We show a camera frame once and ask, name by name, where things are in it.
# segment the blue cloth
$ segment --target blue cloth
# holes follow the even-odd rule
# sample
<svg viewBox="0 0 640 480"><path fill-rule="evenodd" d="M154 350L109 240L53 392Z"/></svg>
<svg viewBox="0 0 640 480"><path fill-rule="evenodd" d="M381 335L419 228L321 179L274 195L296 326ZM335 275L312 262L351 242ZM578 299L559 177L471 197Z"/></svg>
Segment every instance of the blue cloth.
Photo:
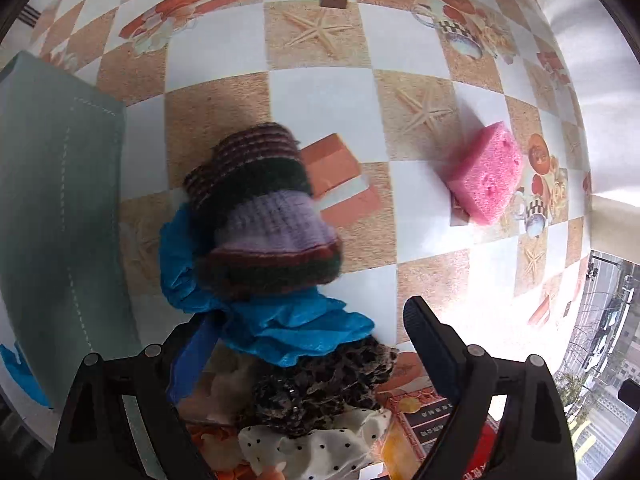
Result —
<svg viewBox="0 0 640 480"><path fill-rule="evenodd" d="M213 316L206 316L171 363L169 386L166 390L170 402L178 404L180 399L191 395L219 338L220 326Z"/></svg>
<svg viewBox="0 0 640 480"><path fill-rule="evenodd" d="M233 350L287 367L300 356L326 355L373 330L372 320L345 312L343 301L320 294L316 287L247 302L221 301L201 289L195 279L193 255L207 249L194 234L190 211L183 205L160 231L162 293L185 312L225 312L221 338Z"/></svg>
<svg viewBox="0 0 640 480"><path fill-rule="evenodd" d="M41 406L45 408L50 408L49 401L47 397L45 397L44 393L40 389L40 385L36 382L35 377L31 373L31 369L27 364L27 361L22 354L22 350L18 346L18 343L15 344L15 351L18 356L9 350L6 346L0 344L0 356L2 356L2 361L4 361L4 366L6 367L9 375L11 375L12 379L20 386L24 392L31 397L31 399L35 400Z"/></svg>

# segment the tree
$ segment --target tree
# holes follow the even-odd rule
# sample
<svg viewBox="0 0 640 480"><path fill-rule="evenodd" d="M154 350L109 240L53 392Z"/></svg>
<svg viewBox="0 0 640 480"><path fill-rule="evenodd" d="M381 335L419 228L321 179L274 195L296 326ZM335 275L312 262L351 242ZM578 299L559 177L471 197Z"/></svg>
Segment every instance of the tree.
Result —
<svg viewBox="0 0 640 480"><path fill-rule="evenodd" d="M584 387L584 377L564 372L560 375L558 383L556 383L556 387L560 394L560 401L563 406L568 406L580 397L580 392Z"/></svg>

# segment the table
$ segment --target table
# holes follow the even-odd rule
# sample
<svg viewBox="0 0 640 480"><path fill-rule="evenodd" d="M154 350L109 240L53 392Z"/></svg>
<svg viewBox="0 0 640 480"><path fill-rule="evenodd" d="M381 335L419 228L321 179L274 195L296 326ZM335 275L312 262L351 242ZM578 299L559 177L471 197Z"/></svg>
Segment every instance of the table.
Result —
<svg viewBox="0 0 640 480"><path fill-rule="evenodd" d="M143 344L185 319L159 289L158 231L185 174L265 121L300 147L338 133L382 206L339 229L322 287L411 349L421 295L463 340L559 367L590 252L584 125L535 0L55 0L30 51L127 105L120 243ZM441 175L504 121L526 160L500 221L481 227Z"/></svg>

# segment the white wall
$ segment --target white wall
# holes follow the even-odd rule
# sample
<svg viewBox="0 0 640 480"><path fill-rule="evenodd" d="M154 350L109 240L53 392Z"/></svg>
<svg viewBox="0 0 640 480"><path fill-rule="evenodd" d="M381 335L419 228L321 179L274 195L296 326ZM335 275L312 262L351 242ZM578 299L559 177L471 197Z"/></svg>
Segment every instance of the white wall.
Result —
<svg viewBox="0 0 640 480"><path fill-rule="evenodd" d="M599 0L538 0L574 82L593 192L640 206L640 64Z"/></svg>

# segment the street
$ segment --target street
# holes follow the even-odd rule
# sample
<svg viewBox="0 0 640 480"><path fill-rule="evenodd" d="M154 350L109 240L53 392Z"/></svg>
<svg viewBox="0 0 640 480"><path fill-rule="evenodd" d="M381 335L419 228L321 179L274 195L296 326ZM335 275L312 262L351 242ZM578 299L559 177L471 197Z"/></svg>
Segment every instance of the street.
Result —
<svg viewBox="0 0 640 480"><path fill-rule="evenodd" d="M593 254L614 262L622 262L622 259L608 254L599 252ZM587 281L584 287L580 310L575 322L576 328L574 328L571 338L574 344L569 344L569 350L573 351L568 355L563 367L565 371L572 374L581 370L582 362L587 354L579 346L589 349L602 312L617 290L620 278L620 270L616 266L593 258L591 261L598 269L598 276L595 280Z"/></svg>

